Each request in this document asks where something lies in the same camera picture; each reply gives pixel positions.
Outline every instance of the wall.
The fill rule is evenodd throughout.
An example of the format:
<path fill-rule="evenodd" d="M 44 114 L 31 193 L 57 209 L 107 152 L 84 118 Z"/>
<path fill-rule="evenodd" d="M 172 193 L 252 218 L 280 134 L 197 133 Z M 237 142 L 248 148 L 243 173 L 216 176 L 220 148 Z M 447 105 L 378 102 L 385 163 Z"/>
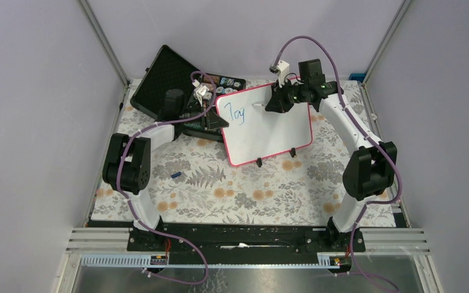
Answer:
<path fill-rule="evenodd" d="M 469 1 L 415 2 L 368 88 L 445 292 L 469 292 Z"/>
<path fill-rule="evenodd" d="M 163 44 L 211 73 L 270 77 L 269 65 L 290 38 L 319 40 L 341 76 L 365 72 L 402 0 L 91 0 L 130 78 L 142 78 Z M 324 59 L 316 45 L 298 40 L 283 58 Z"/>
<path fill-rule="evenodd" d="M 0 292 L 52 288 L 121 95 L 76 1 L 0 1 Z"/>

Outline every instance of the blue object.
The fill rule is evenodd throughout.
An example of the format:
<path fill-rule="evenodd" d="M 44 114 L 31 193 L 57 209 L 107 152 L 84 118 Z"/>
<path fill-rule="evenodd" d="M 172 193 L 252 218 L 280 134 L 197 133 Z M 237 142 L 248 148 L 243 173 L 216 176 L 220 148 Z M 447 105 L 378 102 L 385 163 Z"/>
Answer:
<path fill-rule="evenodd" d="M 364 78 L 366 78 L 366 73 L 352 73 L 349 75 L 350 81 L 360 81 L 363 82 Z"/>
<path fill-rule="evenodd" d="M 182 174 L 181 172 L 177 172 L 177 173 L 172 175 L 172 178 L 175 179 L 175 178 L 181 176 L 181 174 Z"/>

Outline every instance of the floral tablecloth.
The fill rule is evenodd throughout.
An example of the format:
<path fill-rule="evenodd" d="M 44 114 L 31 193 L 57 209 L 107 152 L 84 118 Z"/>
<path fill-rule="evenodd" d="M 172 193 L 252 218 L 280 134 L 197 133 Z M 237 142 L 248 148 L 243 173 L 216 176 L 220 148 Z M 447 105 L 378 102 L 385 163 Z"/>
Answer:
<path fill-rule="evenodd" d="M 272 81 L 250 80 L 247 87 Z M 130 106 L 118 132 L 134 134 L 153 119 Z M 351 106 L 366 124 L 368 117 L 357 82 L 343 81 Z M 232 167 L 224 144 L 180 136 L 152 153 L 148 190 L 165 222 L 254 223 L 263 225 L 325 226 L 344 195 L 342 175 L 349 154 L 332 125 L 311 109 L 313 143 L 265 159 L 263 166 Z M 176 179 L 171 174 L 181 172 Z M 131 221 L 122 196 L 101 183 L 96 191 L 92 220 Z M 370 206 L 362 226 L 394 226 L 390 206 Z"/>

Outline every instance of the gray floor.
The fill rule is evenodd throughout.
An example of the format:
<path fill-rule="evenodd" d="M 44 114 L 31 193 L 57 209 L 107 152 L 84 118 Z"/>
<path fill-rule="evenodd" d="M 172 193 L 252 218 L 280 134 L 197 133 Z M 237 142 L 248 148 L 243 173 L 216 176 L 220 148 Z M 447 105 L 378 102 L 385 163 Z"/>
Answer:
<path fill-rule="evenodd" d="M 357 258 L 363 270 L 387 277 L 401 292 L 423 292 L 415 264 L 408 256 Z M 211 269 L 209 272 L 204 284 L 187 286 L 155 277 L 148 279 L 140 269 L 81 267 L 75 292 L 382 292 L 361 276 L 335 278 L 322 269 Z M 165 269 L 161 273 L 184 280 L 199 280 L 203 276 L 203 270 L 198 269 Z"/>

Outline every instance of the black case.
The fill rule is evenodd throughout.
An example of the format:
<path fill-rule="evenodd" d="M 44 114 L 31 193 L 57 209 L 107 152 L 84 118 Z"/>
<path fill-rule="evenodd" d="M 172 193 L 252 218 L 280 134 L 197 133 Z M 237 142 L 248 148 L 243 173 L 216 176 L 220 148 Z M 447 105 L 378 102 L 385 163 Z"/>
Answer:
<path fill-rule="evenodd" d="M 165 93 L 171 89 L 180 89 L 185 96 L 189 97 L 188 103 L 193 99 L 193 85 L 190 74 L 199 70 L 186 59 L 182 58 L 169 46 L 163 45 L 154 61 L 146 70 L 143 80 L 139 84 L 136 92 L 130 100 L 130 104 L 147 114 L 151 118 L 157 119 L 159 110 L 164 107 Z M 219 79 L 230 78 L 228 76 L 218 76 Z M 231 78 L 241 83 L 241 89 L 245 88 L 245 80 Z M 181 126 L 182 133 L 187 136 L 194 136 L 208 140 L 224 142 L 222 131 L 205 130 L 198 124 L 186 123 Z"/>

